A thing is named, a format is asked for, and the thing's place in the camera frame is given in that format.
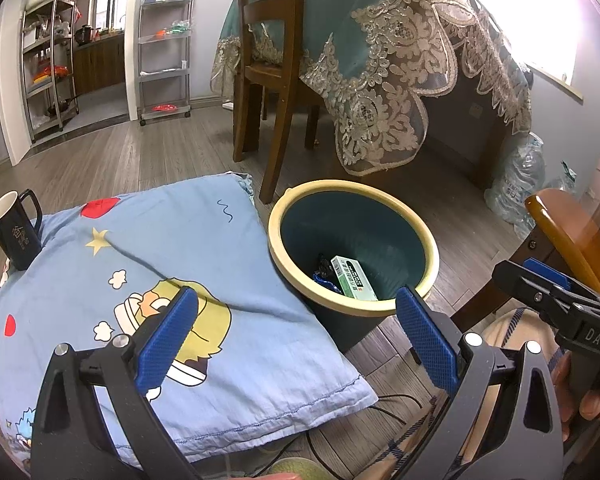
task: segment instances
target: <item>green and white box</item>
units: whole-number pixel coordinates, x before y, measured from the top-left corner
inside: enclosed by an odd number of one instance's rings
[[[360,262],[351,258],[334,256],[331,260],[333,270],[340,282],[340,288],[345,296],[363,301],[377,301],[376,294],[362,270]]]

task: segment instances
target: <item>screw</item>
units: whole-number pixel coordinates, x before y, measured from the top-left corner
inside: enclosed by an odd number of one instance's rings
[[[465,334],[464,340],[471,346],[480,346],[482,344],[482,338],[475,332]]]
[[[527,341],[526,349],[529,350],[532,354],[539,354],[542,349],[540,348],[540,343],[537,341]]]
[[[127,334],[120,334],[113,338],[113,346],[116,348],[124,348],[129,344],[129,336]]]
[[[54,350],[54,354],[64,355],[68,351],[69,351],[69,345],[67,343],[60,343],[58,346],[56,346],[56,349]]]

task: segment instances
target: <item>mug handle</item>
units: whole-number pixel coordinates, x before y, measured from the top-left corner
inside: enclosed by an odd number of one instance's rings
[[[35,193],[33,193],[33,191],[30,189],[25,189],[18,197],[18,200],[22,202],[27,196],[31,199],[36,208],[36,224],[33,226],[33,230],[39,235],[40,226],[42,225],[42,209],[40,208],[40,202],[38,202],[38,198],[36,197]]]

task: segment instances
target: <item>kitchen cabinet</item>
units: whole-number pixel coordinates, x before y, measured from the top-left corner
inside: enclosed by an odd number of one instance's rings
[[[75,91],[87,94],[125,81],[125,35],[105,37],[74,49]]]

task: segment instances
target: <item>white cloud print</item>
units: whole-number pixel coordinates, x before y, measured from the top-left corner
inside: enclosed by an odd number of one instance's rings
[[[104,341],[105,343],[111,339],[111,333],[114,330],[109,326],[109,323],[106,321],[99,322],[95,327],[93,327],[93,332],[95,336],[93,337],[96,341]]]
[[[109,285],[118,290],[123,283],[126,283],[126,270],[117,270],[109,280]]]
[[[157,399],[160,396],[160,392],[162,391],[162,387],[158,386],[157,388],[151,388],[147,393],[146,393],[146,400],[148,400],[149,402],[151,402],[152,400]]]

